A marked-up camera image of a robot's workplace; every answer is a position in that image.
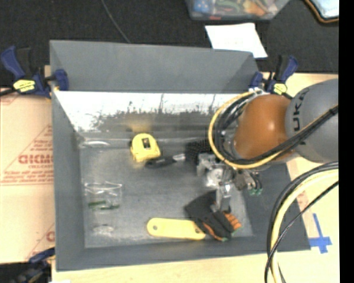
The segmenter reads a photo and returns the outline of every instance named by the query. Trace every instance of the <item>green component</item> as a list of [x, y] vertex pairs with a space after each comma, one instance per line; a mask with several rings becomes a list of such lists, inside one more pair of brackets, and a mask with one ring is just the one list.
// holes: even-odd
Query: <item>green component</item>
[[106, 204], [105, 200], [89, 202], [88, 203], [88, 208], [95, 208], [95, 207], [98, 207], [100, 205], [105, 205], [105, 204]]
[[233, 2], [233, 1], [230, 1], [230, 0], [218, 0], [217, 6], [233, 8], [237, 12], [241, 11], [240, 6], [236, 2]]
[[119, 208], [119, 205], [103, 206], [100, 210], [114, 210]]

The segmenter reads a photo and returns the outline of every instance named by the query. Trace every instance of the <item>black cable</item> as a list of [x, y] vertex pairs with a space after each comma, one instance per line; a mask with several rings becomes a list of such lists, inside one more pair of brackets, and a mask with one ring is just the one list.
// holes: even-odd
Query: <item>black cable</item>
[[271, 249], [271, 251], [268, 255], [266, 266], [265, 266], [265, 274], [264, 274], [265, 283], [267, 283], [267, 275], [268, 275], [268, 270], [270, 269], [271, 260], [274, 256], [275, 252], [277, 251], [279, 244], [281, 243], [281, 241], [283, 240], [283, 238], [285, 237], [285, 235], [287, 234], [289, 229], [293, 226], [295, 221], [298, 220], [298, 218], [301, 217], [301, 215], [305, 213], [306, 210], [308, 210], [311, 206], [313, 206], [316, 202], [318, 202], [322, 197], [324, 197], [326, 194], [328, 194], [338, 184], [339, 184], [339, 182], [337, 181], [334, 184], [330, 185], [327, 189], [325, 189], [319, 196], [317, 196], [315, 199], [313, 199], [302, 211], [300, 211], [300, 213], [298, 215], [296, 215], [289, 222], [289, 224], [283, 229], [283, 231], [281, 232], [280, 236], [278, 237], [277, 241], [275, 242], [273, 248]]
[[131, 44], [131, 41], [128, 39], [128, 37], [127, 37], [127, 36], [124, 34], [124, 32], [120, 29], [120, 27], [119, 27], [119, 25], [117, 24], [117, 22], [114, 20], [112, 14], [110, 13], [110, 11], [109, 11], [109, 9], [108, 9], [106, 3], [105, 3], [105, 0], [101, 0], [101, 3], [102, 3], [102, 5], [103, 5], [103, 7], [104, 7], [104, 9], [105, 9], [105, 11], [106, 11], [106, 13], [107, 13], [107, 15], [109, 16], [111, 22], [114, 24], [115, 28], [119, 31], [119, 33], [121, 34], [121, 36], [123, 37], [123, 39], [124, 39], [127, 43]]
[[[230, 114], [232, 108], [236, 108], [236, 105], [239, 103], [244, 102], [246, 98], [241, 98], [237, 100], [236, 102], [232, 103], [230, 107], [228, 107], [224, 111], [225, 117]], [[318, 117], [315, 119], [314, 122], [309, 124], [306, 129], [301, 130], [300, 132], [296, 133], [294, 136], [286, 140], [285, 142], [279, 144], [278, 146], [272, 148], [271, 150], [264, 152], [263, 154], [250, 158], [250, 159], [239, 159], [234, 157], [230, 152], [227, 152], [226, 150], [222, 151], [223, 156], [225, 157], [226, 160], [232, 163], [237, 163], [237, 164], [252, 164], [255, 162], [259, 162], [273, 154], [278, 153], [278, 155], [275, 156], [274, 159], [286, 154], [287, 152], [293, 150], [295, 147], [297, 147], [301, 141], [309, 137], [313, 132], [315, 132], [323, 123], [325, 123], [328, 119], [333, 117], [338, 113], [338, 105], [334, 106], [333, 108], [330, 108], [327, 112], [325, 112], [322, 116]], [[221, 118], [219, 118], [218, 122], [220, 123], [221, 126], [224, 125], [222, 122]], [[217, 126], [214, 130], [214, 141], [216, 142], [215, 145], [218, 145], [219, 150], [223, 149], [223, 142], [224, 142], [224, 135], [222, 134], [221, 127]]]
[[0, 97], [5, 96], [7, 94], [11, 94], [13, 92], [16, 92], [16, 89], [7, 89], [7, 90], [0, 91]]
[[301, 174], [299, 177], [295, 178], [279, 195], [277, 198], [273, 209], [271, 210], [271, 215], [270, 215], [270, 221], [269, 221], [269, 228], [267, 232], [267, 253], [269, 254], [271, 249], [270, 249], [270, 243], [271, 243], [271, 231], [273, 230], [273, 224], [274, 224], [274, 219], [278, 213], [278, 210], [282, 203], [285, 201], [285, 199], [290, 196], [290, 194], [308, 177], [329, 171], [329, 170], [335, 170], [339, 168], [339, 162], [329, 162], [325, 164], [321, 164], [318, 167], [313, 168], [312, 170], [307, 171], [306, 173]]

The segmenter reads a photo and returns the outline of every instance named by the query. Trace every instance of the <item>yellow tape measure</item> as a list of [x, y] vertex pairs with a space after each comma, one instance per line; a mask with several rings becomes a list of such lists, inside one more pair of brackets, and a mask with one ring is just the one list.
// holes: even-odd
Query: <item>yellow tape measure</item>
[[161, 155], [158, 143], [152, 135], [139, 133], [131, 142], [130, 151], [137, 162], [154, 159]]

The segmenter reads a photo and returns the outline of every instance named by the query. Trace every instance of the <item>blue tape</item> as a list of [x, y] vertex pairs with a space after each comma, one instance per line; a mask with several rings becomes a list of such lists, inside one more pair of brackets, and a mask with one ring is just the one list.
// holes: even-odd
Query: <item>blue tape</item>
[[319, 247], [320, 253], [325, 254], [328, 252], [327, 246], [332, 245], [332, 242], [330, 241], [329, 237], [324, 237], [323, 232], [321, 231], [321, 227], [319, 224], [319, 220], [317, 218], [316, 213], [313, 213], [313, 219], [316, 224], [317, 230], [319, 232], [319, 237], [317, 238], [308, 238], [309, 240], [309, 245], [312, 247], [317, 246]]

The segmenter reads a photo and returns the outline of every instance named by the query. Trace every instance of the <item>gray cardboard box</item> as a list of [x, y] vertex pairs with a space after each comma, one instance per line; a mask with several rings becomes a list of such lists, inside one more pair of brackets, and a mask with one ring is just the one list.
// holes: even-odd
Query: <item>gray cardboard box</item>
[[[188, 94], [216, 98], [238, 94], [247, 90], [257, 71], [250, 53], [208, 48], [51, 41], [50, 54], [51, 71], [63, 68], [70, 80], [69, 91], [53, 95], [57, 270], [184, 261], [266, 251], [271, 209], [279, 193], [290, 182], [286, 165], [271, 166], [262, 172], [264, 192], [261, 196], [249, 196], [246, 191], [237, 190], [232, 195], [231, 204], [240, 214], [238, 217], [243, 229], [229, 242], [209, 238], [198, 242], [151, 238], [145, 232], [149, 218], [184, 218], [183, 206], [205, 189], [194, 167], [186, 163], [176, 163], [151, 172], [134, 167], [128, 142], [141, 126], [139, 123], [144, 118], [145, 122], [149, 121], [149, 114], [153, 114], [156, 117], [151, 117], [153, 120], [148, 122], [147, 128], [143, 128], [144, 132], [150, 132], [160, 140], [163, 153], [179, 153], [187, 141], [205, 135], [209, 116], [201, 108], [198, 112], [187, 112], [188, 121], [186, 110], [165, 116], [164, 113], [168, 113], [165, 108], [156, 109], [146, 116], [144, 112], [128, 110], [126, 104], [123, 106], [124, 116], [126, 109], [133, 116], [129, 126], [131, 129], [121, 130], [119, 123], [123, 122], [117, 117], [105, 129], [101, 129], [102, 125], [101, 128], [96, 125], [91, 129], [82, 129], [73, 120], [73, 115], [78, 112], [88, 113], [82, 110], [83, 107], [89, 110], [90, 106], [91, 113], [99, 114], [100, 120], [111, 118], [112, 114], [97, 110], [93, 103], [98, 91], [102, 92], [103, 97], [109, 95], [118, 99], [120, 93], [122, 98], [129, 100], [132, 93], [134, 98], [143, 93], [145, 100], [157, 93], [163, 98], [176, 94], [177, 98], [170, 96], [169, 99], [175, 100], [175, 104], [180, 104], [182, 98], [189, 102]], [[90, 140], [104, 141], [110, 146], [81, 145]], [[86, 229], [81, 181], [94, 175], [120, 180], [125, 186], [119, 215], [122, 223], [118, 230], [120, 233], [109, 239], [92, 238]], [[293, 206], [291, 211], [289, 215], [292, 218], [299, 209]], [[309, 249], [304, 233], [303, 225], [297, 223], [280, 250]]]

